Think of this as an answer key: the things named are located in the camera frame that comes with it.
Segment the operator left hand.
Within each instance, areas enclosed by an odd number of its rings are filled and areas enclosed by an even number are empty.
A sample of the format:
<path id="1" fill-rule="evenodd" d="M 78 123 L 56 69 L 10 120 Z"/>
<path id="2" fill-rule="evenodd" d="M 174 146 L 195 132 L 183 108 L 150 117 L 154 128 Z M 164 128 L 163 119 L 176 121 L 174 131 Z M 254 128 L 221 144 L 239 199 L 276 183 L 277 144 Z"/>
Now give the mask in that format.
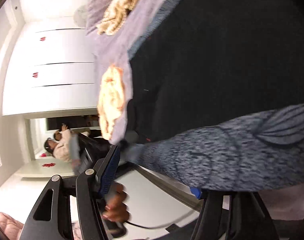
<path id="1" fill-rule="evenodd" d="M 130 213 L 125 204 L 127 193 L 124 191 L 124 186 L 119 183 L 114 183 L 112 193 L 113 195 L 106 202 L 102 217 L 110 222 L 124 223 L 130 218 Z"/>

